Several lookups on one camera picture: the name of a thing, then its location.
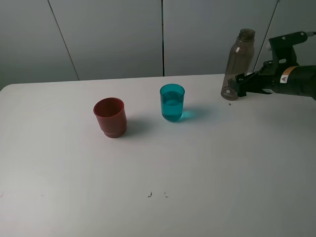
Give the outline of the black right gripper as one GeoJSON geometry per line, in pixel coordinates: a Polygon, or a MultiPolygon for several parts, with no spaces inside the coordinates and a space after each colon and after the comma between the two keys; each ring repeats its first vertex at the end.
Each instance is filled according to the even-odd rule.
{"type": "Polygon", "coordinates": [[[274,61],[265,61],[260,70],[248,75],[238,74],[235,79],[229,80],[229,86],[238,97],[246,96],[247,92],[259,94],[283,94],[280,90],[280,77],[284,64],[274,61]]]}

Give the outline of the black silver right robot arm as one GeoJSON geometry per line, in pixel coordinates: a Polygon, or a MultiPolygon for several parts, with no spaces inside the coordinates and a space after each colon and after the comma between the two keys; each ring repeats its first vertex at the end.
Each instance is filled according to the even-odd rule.
{"type": "Polygon", "coordinates": [[[258,94],[285,94],[316,98],[316,67],[264,62],[263,67],[251,74],[239,74],[228,80],[238,97],[248,92],[258,94]]]}

